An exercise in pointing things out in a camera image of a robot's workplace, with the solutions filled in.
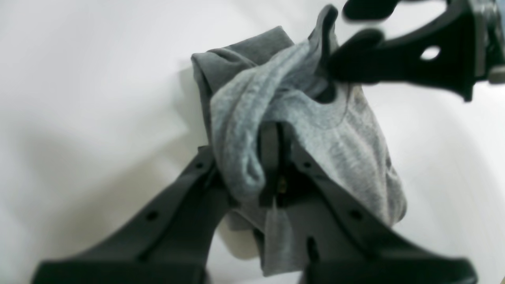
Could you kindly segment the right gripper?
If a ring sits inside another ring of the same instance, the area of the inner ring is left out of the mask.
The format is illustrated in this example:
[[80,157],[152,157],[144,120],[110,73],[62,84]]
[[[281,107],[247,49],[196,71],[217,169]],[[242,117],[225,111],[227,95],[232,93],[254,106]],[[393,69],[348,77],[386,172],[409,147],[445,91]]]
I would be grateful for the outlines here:
[[331,54],[326,69],[339,81],[407,82],[470,102],[475,79],[505,83],[504,14],[503,0],[454,0],[438,18],[399,38],[358,32]]

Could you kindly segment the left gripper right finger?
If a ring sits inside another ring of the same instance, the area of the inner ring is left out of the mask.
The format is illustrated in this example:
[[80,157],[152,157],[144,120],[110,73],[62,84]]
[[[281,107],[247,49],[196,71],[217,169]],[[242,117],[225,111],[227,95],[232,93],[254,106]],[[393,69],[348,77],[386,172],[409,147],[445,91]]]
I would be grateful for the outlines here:
[[298,144],[285,123],[262,123],[258,155],[265,208],[285,209],[302,284],[476,284],[469,260],[444,257],[396,234]]

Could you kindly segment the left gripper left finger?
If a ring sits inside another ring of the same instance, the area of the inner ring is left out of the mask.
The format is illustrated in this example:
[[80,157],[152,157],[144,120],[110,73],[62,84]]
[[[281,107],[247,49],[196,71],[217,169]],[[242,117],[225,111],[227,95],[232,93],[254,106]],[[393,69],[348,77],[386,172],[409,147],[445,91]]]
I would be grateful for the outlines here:
[[211,147],[128,223],[82,253],[42,262],[34,284],[209,284],[213,234],[235,202]]

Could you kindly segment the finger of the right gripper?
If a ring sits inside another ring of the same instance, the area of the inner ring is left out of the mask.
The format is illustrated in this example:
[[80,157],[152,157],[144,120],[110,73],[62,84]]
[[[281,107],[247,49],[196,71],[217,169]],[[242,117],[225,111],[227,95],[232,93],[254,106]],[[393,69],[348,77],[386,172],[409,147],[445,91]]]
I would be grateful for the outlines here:
[[348,0],[343,16],[350,21],[383,21],[390,17],[402,0]]

